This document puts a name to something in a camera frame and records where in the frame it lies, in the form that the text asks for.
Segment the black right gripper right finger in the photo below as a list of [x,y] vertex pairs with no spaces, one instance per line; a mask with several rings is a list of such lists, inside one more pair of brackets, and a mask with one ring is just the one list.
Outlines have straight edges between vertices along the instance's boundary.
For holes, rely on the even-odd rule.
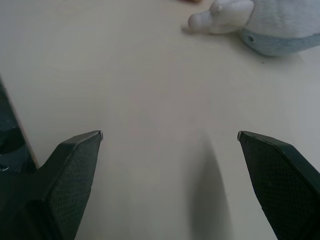
[[320,238],[320,174],[291,144],[239,131],[251,184],[279,240]]

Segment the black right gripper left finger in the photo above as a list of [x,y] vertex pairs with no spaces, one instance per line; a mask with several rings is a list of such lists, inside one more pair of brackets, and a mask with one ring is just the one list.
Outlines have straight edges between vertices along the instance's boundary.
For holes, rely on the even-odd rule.
[[103,133],[60,143],[33,173],[0,174],[2,240],[73,240],[87,206]]

